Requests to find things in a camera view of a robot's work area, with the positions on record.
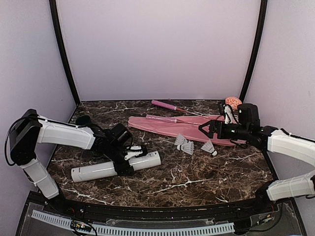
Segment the pink badminton racket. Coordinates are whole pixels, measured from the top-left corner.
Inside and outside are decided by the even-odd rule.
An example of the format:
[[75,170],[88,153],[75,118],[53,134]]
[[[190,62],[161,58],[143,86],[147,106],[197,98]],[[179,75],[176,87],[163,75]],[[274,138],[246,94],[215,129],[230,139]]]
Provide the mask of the pink badminton racket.
[[180,120],[177,118],[169,118],[169,117],[160,117],[160,116],[154,116],[154,115],[146,115],[147,120],[156,120],[156,121],[163,121],[163,122],[168,122],[168,123],[186,123],[186,124],[193,124],[193,125],[202,125],[206,123],[203,121],[202,123],[197,123],[197,122],[190,122],[190,121],[184,121]]
[[169,110],[183,112],[183,113],[186,113],[186,114],[195,115],[195,116],[198,116],[198,117],[210,120],[210,118],[207,117],[207,116],[202,116],[202,115],[199,115],[199,114],[194,113],[194,112],[189,112],[189,111],[183,110],[183,109],[181,109],[181,108],[179,108],[179,107],[177,107],[175,105],[167,104],[167,103],[164,103],[164,102],[161,102],[161,101],[152,100],[151,104],[155,105],[155,106],[163,107],[163,108],[166,108],[166,109],[169,109]]

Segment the white shuttlecock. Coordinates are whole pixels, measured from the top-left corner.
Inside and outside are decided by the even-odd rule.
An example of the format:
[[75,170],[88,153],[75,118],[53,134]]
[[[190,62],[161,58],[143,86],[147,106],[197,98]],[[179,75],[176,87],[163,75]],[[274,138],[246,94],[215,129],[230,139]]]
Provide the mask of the white shuttlecock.
[[216,156],[217,155],[217,151],[214,148],[213,143],[211,142],[211,140],[208,140],[202,147],[201,150],[210,153],[212,156]]
[[174,145],[178,146],[178,145],[185,145],[188,143],[188,140],[182,135],[182,134],[178,134],[178,136],[176,137],[175,143]]
[[193,142],[187,142],[182,145],[177,145],[177,150],[180,150],[188,155],[193,155],[194,152],[194,143]]

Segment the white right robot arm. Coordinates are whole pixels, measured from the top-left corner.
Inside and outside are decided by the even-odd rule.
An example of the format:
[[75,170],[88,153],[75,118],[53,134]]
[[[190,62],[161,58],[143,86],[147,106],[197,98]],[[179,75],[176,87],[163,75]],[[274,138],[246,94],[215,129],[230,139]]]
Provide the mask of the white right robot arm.
[[[294,135],[283,128],[261,126],[258,107],[252,103],[240,104],[237,115],[234,115],[227,104],[219,105],[225,120],[210,120],[198,127],[208,138],[216,136],[224,140],[241,140],[264,151],[315,165],[315,142],[312,139]],[[315,196],[315,172],[283,179],[273,180],[263,184],[255,193],[251,209],[262,213],[269,207],[270,202]]]

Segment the black front table rail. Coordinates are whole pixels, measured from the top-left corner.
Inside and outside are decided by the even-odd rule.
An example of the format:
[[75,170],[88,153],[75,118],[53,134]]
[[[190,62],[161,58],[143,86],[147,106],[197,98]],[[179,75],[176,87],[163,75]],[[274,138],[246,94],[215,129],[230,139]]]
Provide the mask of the black front table rail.
[[44,208],[80,220],[104,222],[109,219],[144,221],[181,221],[214,219],[219,221],[249,220],[256,214],[275,215],[280,208],[273,203],[259,203],[254,199],[235,203],[192,207],[126,207],[84,203],[68,199],[47,200]]

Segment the left black corner post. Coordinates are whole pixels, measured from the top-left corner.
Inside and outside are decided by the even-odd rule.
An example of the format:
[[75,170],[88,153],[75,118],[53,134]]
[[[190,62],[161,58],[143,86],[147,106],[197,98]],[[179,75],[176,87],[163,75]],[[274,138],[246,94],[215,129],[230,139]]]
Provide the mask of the left black corner post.
[[49,6],[50,6],[50,12],[51,12],[51,18],[53,22],[53,27],[54,27],[54,32],[55,32],[55,37],[57,41],[57,46],[59,49],[59,54],[61,57],[63,69],[66,75],[66,80],[68,83],[68,86],[70,88],[70,92],[72,95],[72,98],[74,100],[74,103],[76,106],[78,106],[81,101],[79,98],[79,94],[74,82],[74,78],[71,72],[69,60],[67,57],[67,52],[65,48],[65,43],[63,40],[63,34],[62,34],[62,28],[61,28],[61,23],[59,19],[59,13],[58,13],[58,8],[57,8],[57,1],[56,0],[49,0]]

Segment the pink racket cover bag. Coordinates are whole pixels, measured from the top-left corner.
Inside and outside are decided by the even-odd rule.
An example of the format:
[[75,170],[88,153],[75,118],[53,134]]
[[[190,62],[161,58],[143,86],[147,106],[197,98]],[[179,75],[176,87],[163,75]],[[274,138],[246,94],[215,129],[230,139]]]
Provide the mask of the pink racket cover bag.
[[179,134],[182,134],[188,140],[205,143],[209,138],[198,129],[199,125],[209,120],[224,121],[221,115],[210,115],[205,118],[198,116],[181,116],[172,117],[172,119],[175,119],[176,122],[167,122],[146,117],[129,117],[128,125],[143,131],[170,137],[177,137]]

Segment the pink badminton racket rear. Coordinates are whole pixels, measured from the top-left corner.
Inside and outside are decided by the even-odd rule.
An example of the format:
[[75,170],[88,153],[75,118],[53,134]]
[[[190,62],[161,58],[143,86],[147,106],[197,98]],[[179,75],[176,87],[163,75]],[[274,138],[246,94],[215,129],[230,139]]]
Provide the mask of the pink badminton racket rear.
[[202,115],[199,115],[199,114],[194,113],[194,112],[189,112],[189,111],[183,110],[183,109],[181,109],[181,108],[179,108],[179,107],[177,107],[175,105],[167,104],[167,103],[164,103],[164,102],[161,102],[161,101],[152,100],[151,104],[155,105],[155,106],[163,107],[163,108],[166,108],[166,109],[169,109],[169,110],[183,112],[183,113],[186,113],[186,114],[195,115],[195,116],[198,116],[198,117],[210,120],[210,118],[207,117],[207,116],[202,116]]

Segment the right black corner post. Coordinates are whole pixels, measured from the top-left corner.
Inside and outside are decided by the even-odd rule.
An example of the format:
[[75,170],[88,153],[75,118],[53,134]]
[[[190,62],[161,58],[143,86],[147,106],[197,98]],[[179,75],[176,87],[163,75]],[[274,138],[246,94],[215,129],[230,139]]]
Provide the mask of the right black corner post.
[[244,82],[242,85],[242,89],[239,95],[239,99],[241,100],[242,103],[245,101],[245,98],[246,98],[246,95],[250,86],[250,82],[252,79],[254,67],[256,64],[259,47],[260,47],[260,43],[262,39],[263,29],[264,29],[267,5],[268,5],[268,0],[260,1],[260,9],[259,9],[259,14],[258,14],[257,27],[255,31],[253,46],[252,46],[252,52],[251,52],[248,68],[246,71],[246,75],[244,78]]

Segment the dark green mug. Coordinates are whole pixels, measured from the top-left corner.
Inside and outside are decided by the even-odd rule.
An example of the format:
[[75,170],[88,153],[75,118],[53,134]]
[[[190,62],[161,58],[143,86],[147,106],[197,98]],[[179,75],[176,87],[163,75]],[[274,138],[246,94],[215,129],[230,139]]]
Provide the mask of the dark green mug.
[[75,124],[78,126],[89,126],[91,125],[92,120],[89,115],[83,115],[76,119]]

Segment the orange patterned small bowl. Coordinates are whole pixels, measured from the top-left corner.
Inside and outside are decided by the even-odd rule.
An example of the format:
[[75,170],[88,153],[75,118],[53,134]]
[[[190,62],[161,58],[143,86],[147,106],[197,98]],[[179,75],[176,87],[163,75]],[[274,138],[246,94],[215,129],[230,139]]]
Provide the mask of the orange patterned small bowl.
[[233,110],[237,110],[238,106],[243,104],[239,98],[234,97],[234,96],[227,97],[225,99],[225,103],[227,105],[230,105]]

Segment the white shuttlecock tube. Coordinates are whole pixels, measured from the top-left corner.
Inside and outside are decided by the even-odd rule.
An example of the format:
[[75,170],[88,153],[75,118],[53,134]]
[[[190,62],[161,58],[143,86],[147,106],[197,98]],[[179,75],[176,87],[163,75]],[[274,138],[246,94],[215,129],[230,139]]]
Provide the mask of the white shuttlecock tube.
[[[161,165],[158,151],[150,152],[142,157],[133,157],[128,161],[135,171]],[[112,161],[71,169],[71,177],[74,182],[84,182],[117,175]]]

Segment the black corner post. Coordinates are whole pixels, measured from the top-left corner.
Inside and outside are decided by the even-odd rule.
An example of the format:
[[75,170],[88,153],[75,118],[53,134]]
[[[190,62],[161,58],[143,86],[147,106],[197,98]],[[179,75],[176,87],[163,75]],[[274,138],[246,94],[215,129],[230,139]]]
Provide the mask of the black corner post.
[[67,52],[65,48],[65,43],[63,40],[63,34],[62,34],[62,28],[61,28],[61,23],[59,19],[59,13],[58,13],[58,8],[57,8],[57,1],[56,0],[49,0],[49,6],[50,6],[50,12],[51,12],[51,18],[53,22],[53,27],[54,27],[54,32],[55,32],[55,37],[57,41],[57,46],[59,49],[59,54],[61,57],[63,69],[66,75],[66,80],[68,83],[68,86],[70,88],[70,92],[72,95],[72,98],[74,100],[74,103],[76,106],[78,106],[81,101],[79,98],[79,94],[74,82],[74,78],[71,72],[69,60],[67,57]]
[[259,9],[259,14],[258,14],[257,27],[255,31],[253,46],[252,46],[252,52],[251,52],[248,68],[246,71],[246,75],[244,78],[244,82],[242,85],[242,89],[239,95],[239,99],[241,100],[242,103],[245,101],[245,98],[246,98],[246,95],[250,86],[250,82],[252,79],[254,67],[256,64],[259,47],[260,47],[260,43],[262,39],[263,29],[264,29],[267,5],[268,5],[268,0],[260,1],[260,9]]

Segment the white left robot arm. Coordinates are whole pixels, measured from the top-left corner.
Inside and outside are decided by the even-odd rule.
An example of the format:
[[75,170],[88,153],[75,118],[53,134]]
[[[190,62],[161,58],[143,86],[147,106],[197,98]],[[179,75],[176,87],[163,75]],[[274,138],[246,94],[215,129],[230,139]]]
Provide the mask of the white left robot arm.
[[81,124],[64,123],[42,117],[35,109],[29,109],[13,122],[4,142],[7,164],[20,166],[43,196],[51,199],[50,206],[58,214],[69,211],[69,202],[62,198],[62,191],[37,157],[37,144],[48,143],[92,150],[109,158],[118,175],[126,176],[134,171],[125,159],[131,150],[131,145],[126,143],[132,142],[133,137],[123,124],[102,129],[88,121],[87,117],[80,117],[79,120]]

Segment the pink badminton racket front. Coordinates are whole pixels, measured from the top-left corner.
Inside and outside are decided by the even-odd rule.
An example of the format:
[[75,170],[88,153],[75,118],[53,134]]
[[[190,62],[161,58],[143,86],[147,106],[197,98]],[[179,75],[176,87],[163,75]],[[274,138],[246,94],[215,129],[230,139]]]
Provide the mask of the pink badminton racket front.
[[156,121],[163,121],[163,122],[168,122],[168,123],[186,123],[186,124],[193,124],[193,125],[202,125],[206,123],[203,121],[202,123],[197,123],[197,122],[190,122],[190,121],[184,121],[180,120],[177,118],[169,118],[169,117],[160,117],[160,116],[154,116],[154,115],[146,115],[147,120],[156,120]]

